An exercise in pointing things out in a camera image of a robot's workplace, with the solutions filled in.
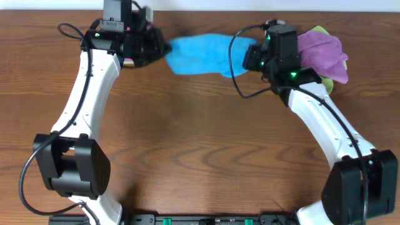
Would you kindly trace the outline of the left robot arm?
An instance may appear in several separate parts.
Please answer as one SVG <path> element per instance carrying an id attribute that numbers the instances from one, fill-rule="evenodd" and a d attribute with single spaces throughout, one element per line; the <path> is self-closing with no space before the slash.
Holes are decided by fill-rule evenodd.
<path id="1" fill-rule="evenodd" d="M 108 189 L 111 163 L 98 144 L 110 90 L 125 64 L 141 68 L 171 46 L 136 1 L 105 1 L 101 19 L 79 32 L 80 65 L 67 104 L 49 134 L 38 134 L 32 158 L 45 187 L 84 211 L 89 224 L 119 224 L 123 208 Z"/>

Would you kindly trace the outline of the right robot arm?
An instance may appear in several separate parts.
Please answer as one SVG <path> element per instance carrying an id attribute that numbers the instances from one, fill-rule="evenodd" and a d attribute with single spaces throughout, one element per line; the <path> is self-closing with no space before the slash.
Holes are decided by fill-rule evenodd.
<path id="1" fill-rule="evenodd" d="M 321 77 L 301 65 L 296 29 L 272 20 L 259 26 L 263 44 L 249 47 L 243 66 L 259 71 L 270 90 L 297 114 L 316 139 L 331 172 L 321 199 L 297 211 L 299 224 L 365 224 L 394 211 L 398 160 L 378 151 L 347 121 Z"/>

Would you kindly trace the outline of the blue microfiber cloth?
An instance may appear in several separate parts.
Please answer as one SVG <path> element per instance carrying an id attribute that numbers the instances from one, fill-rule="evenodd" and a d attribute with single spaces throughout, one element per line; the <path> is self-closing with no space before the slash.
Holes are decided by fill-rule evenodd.
<path id="1" fill-rule="evenodd" d="M 166 61 L 172 72 L 188 76 L 219 73 L 225 78 L 240 76 L 247 72 L 243 61 L 248 47 L 256 40 L 237 37 L 231 43 L 232 36 L 223 34 L 200 34 L 179 37 L 170 42 L 172 51 Z"/>

